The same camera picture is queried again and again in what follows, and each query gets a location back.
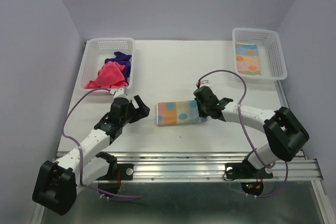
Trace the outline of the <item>blue dotted striped towel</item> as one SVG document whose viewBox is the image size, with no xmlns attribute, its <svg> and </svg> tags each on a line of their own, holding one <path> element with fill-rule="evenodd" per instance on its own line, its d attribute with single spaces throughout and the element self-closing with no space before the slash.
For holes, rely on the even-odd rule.
<svg viewBox="0 0 336 224">
<path fill-rule="evenodd" d="M 207 122 L 207 118 L 200 117 L 196 100 L 160 102 L 156 105 L 156 124 L 158 126 L 205 122 Z"/>
</svg>

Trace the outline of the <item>pink microfiber towel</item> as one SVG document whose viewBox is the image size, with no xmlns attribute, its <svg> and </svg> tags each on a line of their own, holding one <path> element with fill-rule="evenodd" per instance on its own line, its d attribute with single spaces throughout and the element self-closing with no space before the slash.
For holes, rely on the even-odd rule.
<svg viewBox="0 0 336 224">
<path fill-rule="evenodd" d="M 96 79 L 90 80 L 86 84 L 85 89 L 127 87 L 128 83 L 123 73 L 124 69 L 125 65 L 109 61 L 98 71 Z"/>
</svg>

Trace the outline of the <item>orange blue dotted towel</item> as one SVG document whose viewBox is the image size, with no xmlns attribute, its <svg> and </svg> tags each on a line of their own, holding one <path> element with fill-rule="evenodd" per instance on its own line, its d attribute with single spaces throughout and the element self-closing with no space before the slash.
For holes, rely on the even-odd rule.
<svg viewBox="0 0 336 224">
<path fill-rule="evenodd" d="M 259 76 L 260 57 L 256 44 L 235 43 L 236 66 L 240 74 Z"/>
</svg>

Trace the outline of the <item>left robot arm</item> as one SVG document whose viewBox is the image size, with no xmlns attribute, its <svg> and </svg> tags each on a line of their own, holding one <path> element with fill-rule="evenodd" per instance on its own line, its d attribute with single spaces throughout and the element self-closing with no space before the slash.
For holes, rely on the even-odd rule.
<svg viewBox="0 0 336 224">
<path fill-rule="evenodd" d="M 98 189 L 101 196 L 116 201 L 136 200 L 136 196 L 119 195 L 123 176 L 117 158 L 104 149 L 122 133 L 127 124 L 137 122 L 150 114 L 150 108 L 136 95 L 129 100 L 124 95 L 115 97 L 100 121 L 89 135 L 76 142 L 76 147 L 55 161 L 45 161 L 40 169 L 33 190 L 32 200 L 59 214 L 66 214 L 77 196 L 99 178 L 115 181 L 112 192 Z"/>
</svg>

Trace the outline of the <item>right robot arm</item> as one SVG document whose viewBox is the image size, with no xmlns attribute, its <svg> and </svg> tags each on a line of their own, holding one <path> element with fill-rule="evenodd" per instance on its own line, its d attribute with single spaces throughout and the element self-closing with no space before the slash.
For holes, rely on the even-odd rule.
<svg viewBox="0 0 336 224">
<path fill-rule="evenodd" d="M 208 86 L 196 89 L 194 95 L 201 117 L 239 123 L 244 133 L 250 127 L 265 134 L 268 143 L 253 148 L 242 161 L 241 170 L 248 177 L 278 160 L 291 161 L 309 140 L 307 130 L 287 107 L 263 110 L 240 105 L 230 98 L 220 100 Z"/>
</svg>

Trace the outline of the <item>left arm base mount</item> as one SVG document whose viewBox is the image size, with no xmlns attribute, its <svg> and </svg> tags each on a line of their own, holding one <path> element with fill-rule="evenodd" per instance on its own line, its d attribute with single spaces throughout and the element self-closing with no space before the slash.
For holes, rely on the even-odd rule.
<svg viewBox="0 0 336 224">
<path fill-rule="evenodd" d="M 83 178 L 88 179 L 88 182 L 132 180 L 133 173 L 132 163 L 119 163 L 115 156 L 100 152 L 84 167 Z"/>
</svg>

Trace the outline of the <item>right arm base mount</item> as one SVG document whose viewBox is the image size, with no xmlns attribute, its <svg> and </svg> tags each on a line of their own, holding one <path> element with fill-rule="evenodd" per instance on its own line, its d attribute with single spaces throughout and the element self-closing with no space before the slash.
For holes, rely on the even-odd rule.
<svg viewBox="0 0 336 224">
<path fill-rule="evenodd" d="M 256 169 L 244 159 L 242 162 L 229 162 L 225 164 L 223 179 L 225 181 L 234 181 L 237 179 L 271 179 L 273 173 L 267 173 L 264 167 Z"/>
</svg>

